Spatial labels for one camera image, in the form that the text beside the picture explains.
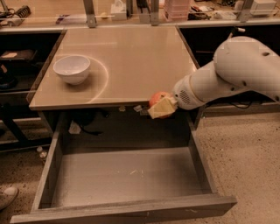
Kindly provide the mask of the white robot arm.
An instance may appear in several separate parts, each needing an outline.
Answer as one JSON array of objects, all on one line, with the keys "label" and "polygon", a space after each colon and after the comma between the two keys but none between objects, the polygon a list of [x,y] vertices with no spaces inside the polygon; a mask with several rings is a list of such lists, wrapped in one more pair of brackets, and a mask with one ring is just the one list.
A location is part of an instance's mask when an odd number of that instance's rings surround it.
[{"label": "white robot arm", "polygon": [[216,99],[254,91],[280,100],[280,56],[260,41],[233,37],[218,46],[213,60],[179,80],[172,92],[150,99],[151,118],[165,118],[178,108],[192,110]]}]

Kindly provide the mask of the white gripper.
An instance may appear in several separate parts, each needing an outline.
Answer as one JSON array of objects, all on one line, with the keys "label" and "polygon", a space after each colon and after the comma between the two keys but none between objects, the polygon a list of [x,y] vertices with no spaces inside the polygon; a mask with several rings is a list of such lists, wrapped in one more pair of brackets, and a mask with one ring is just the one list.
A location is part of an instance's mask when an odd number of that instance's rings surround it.
[{"label": "white gripper", "polygon": [[152,119],[168,117],[176,111],[178,106],[181,109],[192,110],[203,105],[203,102],[192,91],[190,75],[175,84],[172,94],[176,100],[169,96],[159,96],[150,100],[148,113]]}]

